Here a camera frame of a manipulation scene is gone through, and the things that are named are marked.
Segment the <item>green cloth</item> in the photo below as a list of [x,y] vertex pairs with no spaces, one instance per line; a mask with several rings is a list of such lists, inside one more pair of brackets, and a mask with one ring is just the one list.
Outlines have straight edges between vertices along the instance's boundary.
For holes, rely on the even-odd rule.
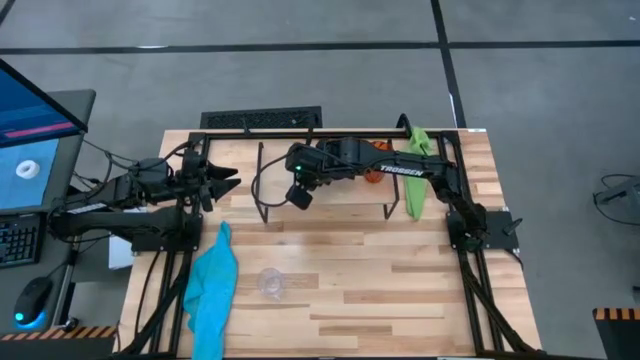
[[[432,155],[431,141],[422,128],[414,127],[409,139],[409,147],[406,150],[412,154]],[[405,176],[404,189],[407,195],[407,212],[415,220],[422,216],[424,200],[427,196],[427,180]]]

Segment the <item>computer mouse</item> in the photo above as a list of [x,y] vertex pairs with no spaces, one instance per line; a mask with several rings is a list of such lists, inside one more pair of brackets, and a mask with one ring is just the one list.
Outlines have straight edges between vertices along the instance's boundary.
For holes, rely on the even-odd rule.
[[27,325],[38,318],[51,293],[53,282],[47,276],[37,277],[25,286],[14,308],[14,318],[19,325]]

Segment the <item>text logo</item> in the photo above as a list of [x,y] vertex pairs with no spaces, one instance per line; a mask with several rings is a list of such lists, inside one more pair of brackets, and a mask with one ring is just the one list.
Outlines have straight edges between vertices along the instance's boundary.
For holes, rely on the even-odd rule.
[[411,175],[411,176],[422,176],[422,174],[424,174],[424,171],[404,169],[404,168],[399,168],[396,166],[388,166],[388,165],[382,165],[380,167],[380,170],[388,171],[396,174],[402,174],[402,175]]

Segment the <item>orange object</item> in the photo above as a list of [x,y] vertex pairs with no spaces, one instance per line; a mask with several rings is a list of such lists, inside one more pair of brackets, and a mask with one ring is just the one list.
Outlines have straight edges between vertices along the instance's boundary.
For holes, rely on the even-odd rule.
[[[382,150],[391,149],[391,146],[384,141],[372,141],[371,144],[373,144],[373,146],[375,146],[378,149],[382,149]],[[367,169],[367,171],[364,174],[364,178],[367,179],[368,182],[372,184],[376,184],[382,181],[382,179],[384,179],[384,173]]]

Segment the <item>keyboard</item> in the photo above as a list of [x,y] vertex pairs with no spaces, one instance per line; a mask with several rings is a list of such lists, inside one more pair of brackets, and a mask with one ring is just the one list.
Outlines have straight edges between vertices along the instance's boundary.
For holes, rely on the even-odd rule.
[[44,214],[0,216],[0,268],[38,262]]

